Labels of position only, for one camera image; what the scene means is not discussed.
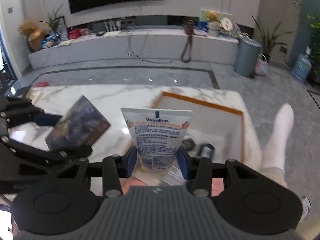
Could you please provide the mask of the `plaid glasses case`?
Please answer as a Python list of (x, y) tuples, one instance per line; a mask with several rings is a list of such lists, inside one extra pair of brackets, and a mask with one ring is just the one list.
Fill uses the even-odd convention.
[(181, 148), (187, 152), (192, 151), (195, 148), (195, 142), (191, 138), (184, 139), (181, 143)]

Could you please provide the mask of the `white Vaseline tube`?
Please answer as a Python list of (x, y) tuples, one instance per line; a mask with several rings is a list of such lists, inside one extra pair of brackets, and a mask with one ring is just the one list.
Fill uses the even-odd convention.
[(122, 108), (142, 168), (151, 174), (167, 173), (186, 135), (190, 110)]

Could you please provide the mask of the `potted green grass plant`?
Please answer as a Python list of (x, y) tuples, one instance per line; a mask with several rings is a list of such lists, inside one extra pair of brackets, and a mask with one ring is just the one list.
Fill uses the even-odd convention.
[(63, 4), (61, 4), (55, 11), (48, 13), (47, 21), (40, 21), (41, 23), (46, 23), (53, 33), (56, 33), (56, 30), (59, 26), (60, 18), (59, 11), (62, 9)]

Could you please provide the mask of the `pink bottle with coral cap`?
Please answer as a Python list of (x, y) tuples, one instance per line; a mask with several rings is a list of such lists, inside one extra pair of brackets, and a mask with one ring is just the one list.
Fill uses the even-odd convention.
[[(129, 179), (120, 178), (120, 184), (123, 194), (126, 194), (131, 186), (146, 186), (146, 184), (135, 177)], [(212, 179), (212, 197), (218, 196), (224, 189), (222, 178)]]

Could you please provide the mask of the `red snack boxes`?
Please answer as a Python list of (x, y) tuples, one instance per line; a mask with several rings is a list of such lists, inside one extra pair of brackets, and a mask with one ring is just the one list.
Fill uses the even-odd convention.
[(87, 36), (87, 35), (91, 35), (91, 31), (88, 28), (77, 28), (77, 29), (70, 30), (68, 32), (68, 39), (74, 40), (81, 36)]

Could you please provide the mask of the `teddy bear in pot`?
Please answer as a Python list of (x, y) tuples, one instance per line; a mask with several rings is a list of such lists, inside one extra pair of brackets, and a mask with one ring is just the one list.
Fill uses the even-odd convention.
[(215, 11), (207, 11), (207, 29), (209, 36), (218, 36), (218, 32), (221, 29), (221, 24), (217, 20), (217, 13)]

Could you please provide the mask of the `blue-grey trash can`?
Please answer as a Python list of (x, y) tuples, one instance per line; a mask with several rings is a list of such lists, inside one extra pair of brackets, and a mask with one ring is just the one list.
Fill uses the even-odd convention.
[(238, 53), (234, 65), (234, 71), (241, 76), (254, 78), (255, 65), (262, 45), (249, 38), (244, 37), (239, 41)]

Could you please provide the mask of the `orange shoe box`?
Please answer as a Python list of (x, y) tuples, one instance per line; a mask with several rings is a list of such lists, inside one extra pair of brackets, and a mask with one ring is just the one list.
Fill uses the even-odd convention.
[(193, 117), (187, 135), (195, 141), (197, 150), (205, 143), (215, 147), (213, 162), (223, 163), (229, 158), (240, 162), (245, 160), (245, 117), (242, 111), (169, 92), (161, 92), (151, 107), (191, 110)]

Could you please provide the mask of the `dark blue spray can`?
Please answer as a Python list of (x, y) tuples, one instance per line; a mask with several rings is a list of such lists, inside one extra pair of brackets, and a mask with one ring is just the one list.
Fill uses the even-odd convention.
[(215, 147), (211, 144), (202, 144), (198, 151), (198, 156), (212, 159), (215, 154)]

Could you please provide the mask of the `grey TV console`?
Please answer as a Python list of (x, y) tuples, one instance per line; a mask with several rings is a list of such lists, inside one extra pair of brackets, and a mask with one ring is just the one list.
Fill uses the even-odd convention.
[[(187, 41), (182, 29), (127, 30), (83, 36), (28, 55), (34, 69), (69, 63), (117, 60), (180, 60)], [(233, 65), (239, 48), (234, 38), (193, 36), (193, 61)]]

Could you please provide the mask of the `small silver labelled box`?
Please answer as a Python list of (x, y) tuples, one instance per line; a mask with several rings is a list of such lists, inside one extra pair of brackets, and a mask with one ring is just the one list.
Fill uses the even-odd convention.
[(162, 181), (169, 186), (184, 185), (186, 183), (182, 172), (176, 166), (173, 166), (171, 170), (162, 177)]

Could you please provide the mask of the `tall green floor plant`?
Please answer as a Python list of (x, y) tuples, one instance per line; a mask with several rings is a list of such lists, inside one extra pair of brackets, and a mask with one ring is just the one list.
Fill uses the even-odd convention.
[(269, 62), (270, 58), (271, 58), (271, 54), (272, 54), (272, 50), (274, 49), (275, 46), (279, 45), (279, 46), (287, 46), (287, 43), (285, 42), (279, 42), (279, 38), (284, 36), (284, 35), (290, 35), (293, 32), (292, 31), (285, 31), (282, 33), (278, 33), (278, 29), (280, 28), (280, 26), (282, 25), (282, 22), (279, 21), (276, 26), (274, 27), (274, 29), (272, 31), (270, 31), (269, 27), (264, 28), (261, 19), (258, 17), (258, 19), (253, 18), (253, 21), (255, 22), (259, 33), (260, 33), (260, 37), (257, 37), (258, 41), (261, 43), (262, 45), (262, 52), (264, 57), (266, 57), (267, 62)]

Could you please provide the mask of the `gold vase with dried flowers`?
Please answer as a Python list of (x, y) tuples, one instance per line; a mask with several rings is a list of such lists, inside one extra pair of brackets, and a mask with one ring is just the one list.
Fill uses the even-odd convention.
[(24, 20), (18, 26), (18, 32), (27, 38), (28, 46), (32, 51), (39, 51), (42, 49), (42, 41), (44, 41), (44, 32), (37, 29), (31, 21)]

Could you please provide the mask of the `dark illustrated card box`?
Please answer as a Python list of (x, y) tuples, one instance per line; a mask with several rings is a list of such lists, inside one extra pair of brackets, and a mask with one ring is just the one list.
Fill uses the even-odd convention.
[(82, 96), (55, 124), (46, 144), (51, 151), (92, 146), (110, 127), (110, 122)]

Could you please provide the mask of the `pastel woven basket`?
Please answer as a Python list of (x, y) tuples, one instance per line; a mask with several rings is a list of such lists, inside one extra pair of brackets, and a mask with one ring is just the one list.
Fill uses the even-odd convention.
[(268, 62), (266, 56), (263, 54), (258, 55), (255, 65), (255, 74), (259, 76), (266, 76), (268, 74)]

